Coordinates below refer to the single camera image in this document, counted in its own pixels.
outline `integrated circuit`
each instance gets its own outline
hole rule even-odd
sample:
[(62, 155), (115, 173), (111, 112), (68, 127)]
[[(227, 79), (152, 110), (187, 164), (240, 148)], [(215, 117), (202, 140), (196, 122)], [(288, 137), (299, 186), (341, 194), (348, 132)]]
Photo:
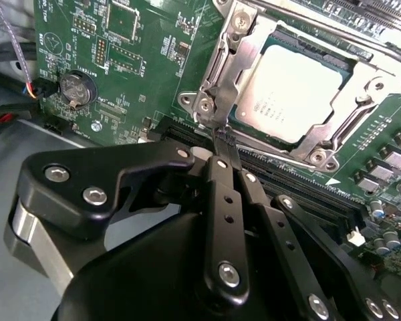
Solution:
[(140, 12), (119, 0), (112, 0), (108, 5), (106, 28), (109, 33), (124, 41), (135, 40), (139, 20)]

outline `silver screw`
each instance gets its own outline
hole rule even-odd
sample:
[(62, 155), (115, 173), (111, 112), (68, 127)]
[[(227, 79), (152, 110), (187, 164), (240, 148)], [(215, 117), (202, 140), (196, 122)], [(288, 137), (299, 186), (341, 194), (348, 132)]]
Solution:
[(285, 204), (285, 206), (288, 207), (289, 209), (293, 208), (293, 203), (289, 199), (283, 199), (282, 201)]
[(184, 158), (187, 158), (187, 157), (188, 157), (187, 152), (186, 152), (185, 150), (183, 150), (183, 149), (178, 149), (178, 150), (177, 150), (177, 153), (178, 153), (178, 155), (180, 155), (181, 157), (184, 157)]
[(224, 169), (227, 168), (227, 164), (220, 159), (217, 161), (217, 164)]
[(91, 205), (100, 206), (107, 201), (107, 194), (98, 187), (89, 187), (83, 191), (83, 198)]
[(319, 164), (322, 163), (323, 160), (327, 157), (325, 152), (323, 150), (316, 150), (310, 155), (310, 161), (313, 164)]
[(309, 305), (321, 320), (327, 320), (329, 317), (327, 306), (315, 294), (309, 296)]
[(249, 179), (250, 182), (252, 182), (252, 183), (255, 182), (255, 176), (252, 175), (251, 173), (247, 173), (247, 178)]
[(238, 32), (245, 32), (249, 29), (251, 24), (251, 18), (248, 13), (244, 11), (238, 11), (235, 13), (232, 19), (232, 26)]
[(203, 98), (199, 102), (200, 109), (204, 112), (209, 112), (213, 108), (213, 104), (208, 98)]
[(400, 318), (398, 311), (395, 310), (395, 308), (393, 306), (391, 306), (388, 301), (383, 300), (383, 306), (385, 307), (385, 310), (388, 311), (388, 313), (391, 315), (391, 317), (393, 317), (394, 319)]
[(100, 132), (102, 130), (102, 124), (98, 120), (94, 120), (91, 124), (91, 129), (94, 132)]
[(45, 176), (52, 182), (62, 183), (68, 181), (68, 179), (70, 178), (70, 173), (62, 167), (51, 166), (46, 168)]
[(241, 281), (238, 271), (227, 263), (222, 263), (219, 266), (220, 279), (230, 288), (236, 288)]
[(376, 303), (374, 303), (371, 299), (366, 298), (366, 304), (375, 316), (377, 316), (379, 319), (383, 318), (383, 312)]

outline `wire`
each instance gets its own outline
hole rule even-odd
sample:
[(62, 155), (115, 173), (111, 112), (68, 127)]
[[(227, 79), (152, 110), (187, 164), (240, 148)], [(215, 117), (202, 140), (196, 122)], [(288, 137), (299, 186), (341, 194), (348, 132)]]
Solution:
[(31, 84), (28, 82), (26, 83), (26, 87), (28, 94), (33, 98), (33, 99), (37, 99), (37, 97), (35, 96), (35, 94), (33, 94), (33, 87), (31, 87)]
[(7, 33), (9, 34), (9, 37), (11, 38), (12, 46), (13, 49), (15, 50), (16, 56), (18, 58), (18, 62), (21, 64), (21, 69), (24, 73), (25, 80), (28, 84), (31, 83), (31, 76), (29, 75), (28, 72), (28, 67), (27, 67), (27, 62), (25, 61), (21, 46), (19, 42), (16, 39), (15, 33), (12, 30), (12, 25), (8, 20), (6, 20), (5, 15), (3, 13), (3, 8), (0, 6), (0, 19), (4, 23)]
[(391, 58), (394, 58), (396, 61), (401, 63), (401, 54), (398, 52), (390, 49), (388, 46), (384, 45), (383, 43), (380, 43), (378, 41), (370, 40), (367, 38), (360, 37), (358, 35), (355, 35), (350, 32), (346, 32), (344, 30), (338, 29), (336, 27), (332, 27), (330, 25), (327, 25), (323, 22), (320, 22), (318, 20), (312, 19), (306, 15), (302, 15), (300, 13), (294, 12), (292, 10), (288, 10), (286, 8), (282, 8), (278, 5), (274, 5), (271, 3), (266, 3), (265, 0), (250, 0), (255, 5), (258, 5), (260, 7), (264, 7), (268, 10), (271, 11), (277, 11), (279, 13), (282, 13), (288, 17), (292, 17), (294, 19), (306, 22), (310, 25), (313, 25), (314, 27), (317, 27), (318, 29), (322, 29), (326, 32), (332, 33), (333, 35), (336, 35), (343, 40), (349, 42), (352, 45), (357, 45), (359, 47), (364, 47), (372, 50), (376, 50), (380, 52), (381, 54), (384, 54), (386, 56), (389, 56)]

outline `black memory slot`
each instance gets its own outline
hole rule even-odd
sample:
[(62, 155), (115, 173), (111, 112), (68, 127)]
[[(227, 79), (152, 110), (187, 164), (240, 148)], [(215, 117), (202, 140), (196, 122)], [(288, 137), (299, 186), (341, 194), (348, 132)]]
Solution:
[[(170, 118), (163, 118), (148, 137), (156, 141), (173, 139), (187, 146), (212, 150), (212, 142), (207, 137)], [(293, 198), (338, 244), (355, 226), (359, 229), (366, 226), (364, 217), (368, 213), (362, 204), (244, 152), (240, 153), (240, 159), (243, 168), (259, 178), (269, 197), (287, 195)]]

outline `connector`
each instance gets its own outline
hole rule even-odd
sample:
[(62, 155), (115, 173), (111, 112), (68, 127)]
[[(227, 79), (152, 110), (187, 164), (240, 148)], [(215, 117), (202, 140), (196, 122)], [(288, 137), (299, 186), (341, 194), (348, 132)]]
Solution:
[(33, 93), (37, 98), (47, 98), (59, 91), (59, 85), (57, 82), (52, 82), (45, 78), (34, 79), (31, 83), (31, 87), (33, 88)]

